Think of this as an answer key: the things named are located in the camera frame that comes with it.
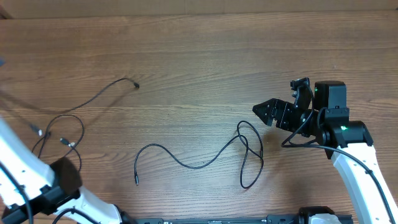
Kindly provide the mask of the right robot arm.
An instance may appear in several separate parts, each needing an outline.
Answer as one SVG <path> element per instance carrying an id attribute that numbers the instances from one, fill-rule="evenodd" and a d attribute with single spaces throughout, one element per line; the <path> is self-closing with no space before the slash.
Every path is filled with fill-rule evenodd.
<path id="1" fill-rule="evenodd" d="M 397 205 L 379 168 L 374 141 L 362 121 L 349 118 L 341 81 L 292 80 L 295 101 L 276 98 L 253 106 L 268 126 L 289 131 L 281 146 L 323 149 L 343 179 L 360 223 L 397 223 Z"/>

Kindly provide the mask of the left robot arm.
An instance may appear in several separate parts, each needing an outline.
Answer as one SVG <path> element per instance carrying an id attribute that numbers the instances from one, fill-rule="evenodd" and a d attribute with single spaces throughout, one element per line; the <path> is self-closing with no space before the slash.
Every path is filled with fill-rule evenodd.
<path id="1" fill-rule="evenodd" d="M 34 215 L 55 215 L 77 223 L 121 224 L 120 209 L 83 186 L 72 162 L 63 157 L 48 165 L 1 121 L 1 197 L 3 223 L 33 223 Z"/>

